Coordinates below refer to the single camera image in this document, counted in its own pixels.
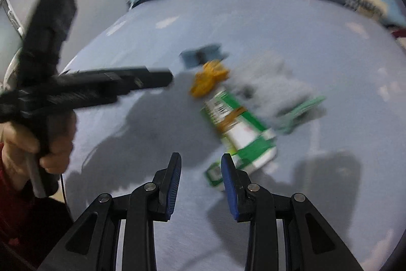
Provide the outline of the person left hand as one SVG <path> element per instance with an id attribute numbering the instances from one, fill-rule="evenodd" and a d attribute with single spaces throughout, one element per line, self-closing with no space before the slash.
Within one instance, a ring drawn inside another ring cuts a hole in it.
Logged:
<path id="1" fill-rule="evenodd" d="M 59 130 L 49 145 L 49 154 L 43 156 L 39 163 L 48 173 L 60 175 L 65 173 L 70 164 L 76 134 L 76 113 L 71 111 L 55 116 L 54 119 L 59 124 Z M 25 155 L 37 154 L 39 141 L 24 126 L 6 122 L 1 125 L 1 142 L 4 144 L 1 159 L 5 172 L 13 188 L 22 190 L 30 179 Z"/>

